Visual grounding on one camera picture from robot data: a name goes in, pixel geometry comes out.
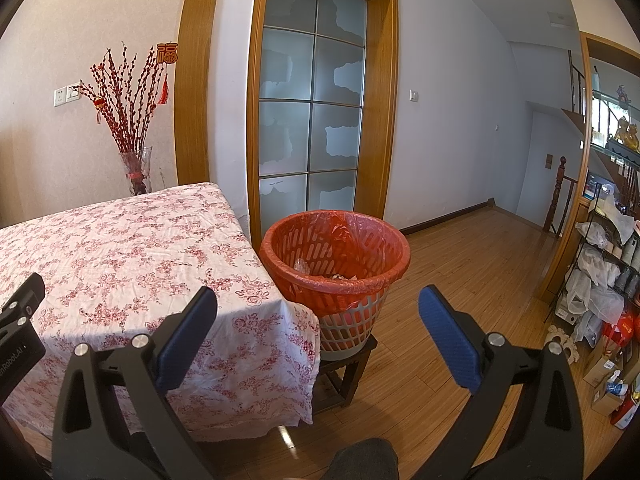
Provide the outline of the wooden stair railing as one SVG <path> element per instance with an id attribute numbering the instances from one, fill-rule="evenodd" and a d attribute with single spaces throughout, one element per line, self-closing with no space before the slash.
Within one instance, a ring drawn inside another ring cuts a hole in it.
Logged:
<path id="1" fill-rule="evenodd" d="M 558 170 L 556 170 L 550 204 L 542 226 L 544 232 L 552 233 L 556 238 L 560 238 L 563 234 L 577 184 L 576 179 L 566 174 L 566 162 L 566 157 L 561 156 Z"/>

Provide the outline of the frosted glass door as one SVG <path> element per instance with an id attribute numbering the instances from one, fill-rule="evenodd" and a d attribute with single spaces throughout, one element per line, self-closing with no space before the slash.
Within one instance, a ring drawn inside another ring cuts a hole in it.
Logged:
<path id="1" fill-rule="evenodd" d="M 259 84 L 260 226 L 355 203 L 364 0 L 267 0 Z"/>

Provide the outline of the small wooden stool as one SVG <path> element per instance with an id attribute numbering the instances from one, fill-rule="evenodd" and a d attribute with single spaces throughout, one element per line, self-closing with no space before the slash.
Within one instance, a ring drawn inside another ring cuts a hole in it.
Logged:
<path id="1" fill-rule="evenodd" d="M 348 408 L 354 400 L 360 379 L 371 352 L 378 346 L 371 335 L 353 356 L 338 361 L 322 361 L 314 384 L 312 412 L 319 414 L 332 408 Z"/>

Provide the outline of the metal storage rack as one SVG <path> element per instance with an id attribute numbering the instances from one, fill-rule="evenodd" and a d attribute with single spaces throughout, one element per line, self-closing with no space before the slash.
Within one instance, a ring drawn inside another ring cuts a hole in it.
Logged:
<path id="1" fill-rule="evenodd" d="M 634 338 L 632 308 L 639 291 L 639 221 L 618 208 L 602 182 L 588 192 L 584 221 L 574 226 L 576 254 L 552 300 L 556 318 L 569 325 L 572 341 L 595 346 L 605 336 L 626 347 Z"/>

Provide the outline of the dark clothed knee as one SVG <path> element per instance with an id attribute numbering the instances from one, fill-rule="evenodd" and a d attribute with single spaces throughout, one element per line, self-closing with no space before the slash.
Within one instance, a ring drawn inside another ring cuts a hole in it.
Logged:
<path id="1" fill-rule="evenodd" d="M 335 453 L 321 480 L 398 480 L 398 456 L 389 440 L 369 438 Z"/>

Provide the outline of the red berry branches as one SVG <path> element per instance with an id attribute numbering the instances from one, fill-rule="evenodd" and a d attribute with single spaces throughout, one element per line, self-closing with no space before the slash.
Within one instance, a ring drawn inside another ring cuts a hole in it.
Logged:
<path id="1" fill-rule="evenodd" d="M 90 74 L 92 81 L 81 80 L 72 88 L 92 103 L 96 122 L 107 125 L 122 154 L 140 155 L 166 75 L 163 64 L 157 62 L 157 48 L 150 47 L 142 62 L 136 54 L 130 58 L 126 44 L 119 60 L 108 48 L 90 66 Z"/>

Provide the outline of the glass vase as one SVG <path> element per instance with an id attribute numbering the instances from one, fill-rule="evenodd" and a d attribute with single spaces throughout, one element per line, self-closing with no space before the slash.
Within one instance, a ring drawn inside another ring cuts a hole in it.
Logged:
<path id="1" fill-rule="evenodd" d="M 152 192 L 151 184 L 152 148 L 145 146 L 140 153 L 122 153 L 120 159 L 125 168 L 125 176 L 132 196 Z"/>

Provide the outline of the white slippers pair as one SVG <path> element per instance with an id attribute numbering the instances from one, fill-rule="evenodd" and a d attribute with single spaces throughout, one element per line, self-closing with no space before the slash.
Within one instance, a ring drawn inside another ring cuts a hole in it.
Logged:
<path id="1" fill-rule="evenodd" d="M 549 342 L 554 342 L 557 346 L 562 348 L 568 364 L 572 365 L 579 361 L 580 355 L 575 341 L 570 335 L 567 335 L 562 328 L 556 327 L 555 325 L 550 325 L 548 327 L 544 343 L 548 344 Z"/>

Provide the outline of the orange lined laundry basket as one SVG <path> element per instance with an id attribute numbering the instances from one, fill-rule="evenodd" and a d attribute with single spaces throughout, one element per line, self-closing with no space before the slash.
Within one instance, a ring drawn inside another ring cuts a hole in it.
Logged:
<path id="1" fill-rule="evenodd" d="M 408 270 L 410 247 L 381 219 L 314 210 L 270 226 L 259 257 L 284 298 L 318 318 L 321 359 L 339 361 L 371 336 L 390 286 Z"/>

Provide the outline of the white wall socket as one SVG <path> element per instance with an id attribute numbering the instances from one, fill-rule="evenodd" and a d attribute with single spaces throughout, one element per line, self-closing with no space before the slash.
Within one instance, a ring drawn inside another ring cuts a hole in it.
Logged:
<path id="1" fill-rule="evenodd" d="M 64 104 L 80 99 L 80 84 L 68 84 L 65 87 L 57 88 L 53 91 L 53 106 L 59 107 Z"/>

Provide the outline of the floral pink tablecloth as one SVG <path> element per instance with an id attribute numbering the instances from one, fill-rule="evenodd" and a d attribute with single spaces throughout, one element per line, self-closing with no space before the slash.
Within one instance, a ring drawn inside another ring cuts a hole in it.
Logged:
<path id="1" fill-rule="evenodd" d="M 312 419 L 319 323 L 286 301 L 213 183 L 168 188 L 8 226 L 1 293 L 30 274 L 46 296 L 32 319 L 43 359 L 6 400 L 20 424 L 50 434 L 74 348 L 153 333 L 202 287 L 216 321 L 168 400 L 199 441 L 254 438 Z"/>

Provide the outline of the red hanging ornament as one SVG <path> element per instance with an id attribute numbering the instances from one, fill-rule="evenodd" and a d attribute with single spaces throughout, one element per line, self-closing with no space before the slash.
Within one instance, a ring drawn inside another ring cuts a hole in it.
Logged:
<path id="1" fill-rule="evenodd" d="M 178 44 L 176 42 L 164 42 L 156 47 L 156 64 L 162 69 L 163 79 L 160 86 L 158 105 L 165 105 L 168 101 L 168 67 L 178 61 Z"/>

